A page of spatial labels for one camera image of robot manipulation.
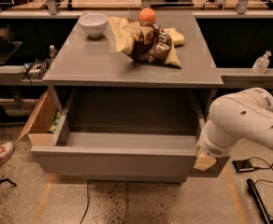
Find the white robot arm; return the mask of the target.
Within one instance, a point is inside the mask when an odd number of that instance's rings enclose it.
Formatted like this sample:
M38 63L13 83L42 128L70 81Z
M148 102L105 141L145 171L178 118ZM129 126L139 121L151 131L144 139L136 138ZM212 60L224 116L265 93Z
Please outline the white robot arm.
M273 96L265 89L246 89L212 102L196 144L194 168L206 171L242 138L273 150Z

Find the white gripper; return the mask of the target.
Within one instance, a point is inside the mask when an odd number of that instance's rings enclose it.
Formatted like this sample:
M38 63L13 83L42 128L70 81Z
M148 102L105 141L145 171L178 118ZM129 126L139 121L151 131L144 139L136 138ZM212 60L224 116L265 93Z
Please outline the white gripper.
M203 127L196 144L200 150L197 153L194 168L206 171L216 163L215 158L227 157L236 141L232 134L226 133L209 120Z

